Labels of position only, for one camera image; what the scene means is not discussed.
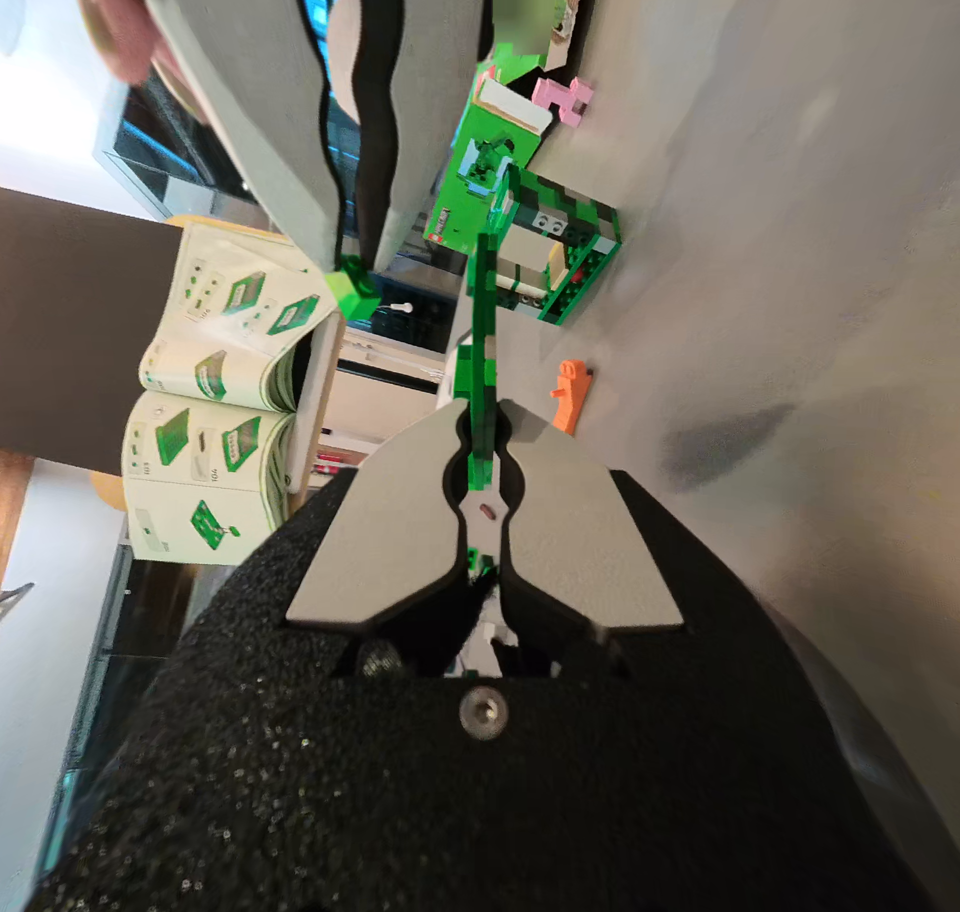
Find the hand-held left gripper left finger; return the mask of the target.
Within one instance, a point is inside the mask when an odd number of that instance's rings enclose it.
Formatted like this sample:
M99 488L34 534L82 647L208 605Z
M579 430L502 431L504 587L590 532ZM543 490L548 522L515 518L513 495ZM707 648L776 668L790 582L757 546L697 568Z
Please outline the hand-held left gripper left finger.
M387 441L347 487L287 609L295 627L448 666L471 629L465 401Z

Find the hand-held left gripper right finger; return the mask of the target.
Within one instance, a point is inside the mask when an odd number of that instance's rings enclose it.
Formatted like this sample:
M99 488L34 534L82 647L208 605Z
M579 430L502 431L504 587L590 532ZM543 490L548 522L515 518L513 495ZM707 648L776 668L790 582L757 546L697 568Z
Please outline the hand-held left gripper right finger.
M684 618L612 472L513 401L498 405L499 598L520 649L559 665L581 643Z

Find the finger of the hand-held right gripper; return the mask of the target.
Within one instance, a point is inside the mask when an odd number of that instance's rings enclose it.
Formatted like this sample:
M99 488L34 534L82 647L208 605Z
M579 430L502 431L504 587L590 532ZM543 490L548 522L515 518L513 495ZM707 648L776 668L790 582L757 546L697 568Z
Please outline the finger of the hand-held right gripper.
M474 79L484 0L359 0L360 256L382 273L419 216Z
M271 221L324 273L343 203L326 69L302 0L146 0L188 86Z

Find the green lego plate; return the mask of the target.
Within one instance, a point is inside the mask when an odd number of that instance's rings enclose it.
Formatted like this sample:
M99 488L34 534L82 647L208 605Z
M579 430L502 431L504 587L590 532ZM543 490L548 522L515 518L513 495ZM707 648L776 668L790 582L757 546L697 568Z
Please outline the green lego plate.
M497 236L483 232L478 236L467 270L472 341L465 360L468 369L463 389L469 399L471 447L467 484L472 491L483 491L493 483L498 415L497 269Z

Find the pink lego pig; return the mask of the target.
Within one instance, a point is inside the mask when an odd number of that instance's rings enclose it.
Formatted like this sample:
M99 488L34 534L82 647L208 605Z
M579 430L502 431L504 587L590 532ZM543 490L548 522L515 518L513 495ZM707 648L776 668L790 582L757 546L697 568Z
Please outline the pink lego pig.
M540 77L534 86L531 101L548 112L556 111L562 124L578 128L593 97L593 87L579 77L573 77L568 85Z

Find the lego instruction booklet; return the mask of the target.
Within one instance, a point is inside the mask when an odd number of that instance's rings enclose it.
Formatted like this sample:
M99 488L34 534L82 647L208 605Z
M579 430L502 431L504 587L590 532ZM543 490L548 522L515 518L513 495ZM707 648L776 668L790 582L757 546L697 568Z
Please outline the lego instruction booklet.
M237 566L304 501L345 329L279 234L184 217L122 480L136 558Z

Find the green blocky lego build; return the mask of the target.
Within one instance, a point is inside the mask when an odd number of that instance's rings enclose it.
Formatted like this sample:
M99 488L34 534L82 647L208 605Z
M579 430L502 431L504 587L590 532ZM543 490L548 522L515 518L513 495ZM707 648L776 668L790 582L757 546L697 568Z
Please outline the green blocky lego build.
M553 326L586 299L622 244L614 207L515 164L484 233L496 259L498 306Z

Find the person's right hand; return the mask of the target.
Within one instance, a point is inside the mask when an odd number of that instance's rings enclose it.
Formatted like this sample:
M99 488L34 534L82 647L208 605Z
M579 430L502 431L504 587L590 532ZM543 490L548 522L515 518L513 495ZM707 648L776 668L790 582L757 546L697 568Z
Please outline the person's right hand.
M109 72L139 85L156 70L166 82L182 71L145 0L78 0L83 24Z

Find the white cabinet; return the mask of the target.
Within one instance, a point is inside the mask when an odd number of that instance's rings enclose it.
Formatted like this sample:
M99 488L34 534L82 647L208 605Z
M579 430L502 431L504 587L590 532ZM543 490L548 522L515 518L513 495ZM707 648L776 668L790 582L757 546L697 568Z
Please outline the white cabinet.
M442 353L347 327L317 443L323 463L359 465L431 415L446 377Z

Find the orange brick separator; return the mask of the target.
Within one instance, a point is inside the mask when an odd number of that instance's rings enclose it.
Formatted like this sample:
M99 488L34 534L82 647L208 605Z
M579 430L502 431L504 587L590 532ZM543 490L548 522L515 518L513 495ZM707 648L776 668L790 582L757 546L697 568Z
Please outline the orange brick separator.
M550 395L557 400L553 426L574 436L587 394L594 381L594 370L582 360L565 359L558 367L556 387Z

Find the dark grey panel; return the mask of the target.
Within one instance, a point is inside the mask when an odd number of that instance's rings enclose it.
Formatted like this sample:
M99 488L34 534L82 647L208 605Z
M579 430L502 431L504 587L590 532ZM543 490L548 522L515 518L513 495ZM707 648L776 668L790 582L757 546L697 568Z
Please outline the dark grey panel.
M1 446L119 475L183 230L1 190Z

